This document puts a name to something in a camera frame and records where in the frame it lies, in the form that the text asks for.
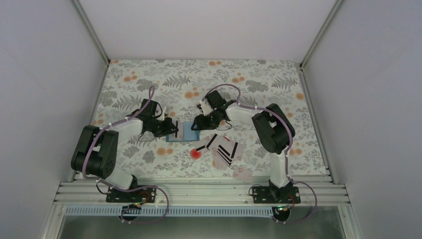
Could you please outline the teal card holder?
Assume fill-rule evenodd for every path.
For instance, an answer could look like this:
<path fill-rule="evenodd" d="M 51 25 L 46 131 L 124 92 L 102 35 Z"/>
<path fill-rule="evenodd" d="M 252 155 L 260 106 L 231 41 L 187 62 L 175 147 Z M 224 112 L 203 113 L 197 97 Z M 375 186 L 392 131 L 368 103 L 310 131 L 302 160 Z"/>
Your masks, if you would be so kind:
<path fill-rule="evenodd" d="M 175 121 L 177 132 L 166 136 L 166 142 L 191 142 L 200 140 L 200 132 L 192 130 L 194 121 Z"/>

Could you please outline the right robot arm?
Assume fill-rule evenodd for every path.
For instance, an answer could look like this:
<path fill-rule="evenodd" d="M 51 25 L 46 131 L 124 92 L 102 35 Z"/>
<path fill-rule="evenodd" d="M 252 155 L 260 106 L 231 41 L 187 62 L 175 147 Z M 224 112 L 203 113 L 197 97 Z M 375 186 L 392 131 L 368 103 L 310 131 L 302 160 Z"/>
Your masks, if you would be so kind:
<path fill-rule="evenodd" d="M 216 129 L 223 120 L 254 126 L 261 145 L 270 153 L 270 198 L 276 203 L 283 202 L 293 186 L 287 169 L 287 154 L 296 132 L 281 108 L 275 103 L 262 108 L 236 100 L 227 101 L 216 90 L 209 92 L 197 108 L 201 114 L 194 118 L 192 130 Z"/>

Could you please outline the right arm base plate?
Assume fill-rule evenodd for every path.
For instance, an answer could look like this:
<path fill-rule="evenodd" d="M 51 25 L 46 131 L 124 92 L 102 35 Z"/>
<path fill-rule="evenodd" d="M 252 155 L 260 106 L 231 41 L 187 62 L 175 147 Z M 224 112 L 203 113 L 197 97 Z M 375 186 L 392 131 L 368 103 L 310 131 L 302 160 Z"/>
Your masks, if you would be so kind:
<path fill-rule="evenodd" d="M 254 204 L 299 204 L 301 197 L 299 188 L 286 186 L 282 188 L 270 186 L 253 186 L 250 190 Z"/>

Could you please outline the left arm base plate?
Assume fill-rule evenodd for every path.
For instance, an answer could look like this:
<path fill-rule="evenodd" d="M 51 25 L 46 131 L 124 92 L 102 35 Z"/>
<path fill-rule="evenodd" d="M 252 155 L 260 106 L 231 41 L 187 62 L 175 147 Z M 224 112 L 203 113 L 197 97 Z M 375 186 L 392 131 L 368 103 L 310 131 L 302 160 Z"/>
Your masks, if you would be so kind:
<path fill-rule="evenodd" d="M 109 189 L 106 196 L 107 203 L 154 203 L 157 189 L 147 188 L 134 192 L 123 192 Z"/>

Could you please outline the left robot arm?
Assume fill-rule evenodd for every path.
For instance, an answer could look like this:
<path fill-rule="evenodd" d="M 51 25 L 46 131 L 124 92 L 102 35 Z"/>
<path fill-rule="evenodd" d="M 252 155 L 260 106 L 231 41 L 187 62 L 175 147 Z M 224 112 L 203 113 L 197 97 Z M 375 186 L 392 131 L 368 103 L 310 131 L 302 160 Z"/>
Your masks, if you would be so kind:
<path fill-rule="evenodd" d="M 144 99 L 141 108 L 104 128 L 87 125 L 82 129 L 71 159 L 71 168 L 86 179 L 95 179 L 118 189 L 127 202 L 138 196 L 137 179 L 116 164 L 118 145 L 146 132 L 155 138 L 178 133 L 178 123 L 167 117 L 158 102 Z"/>

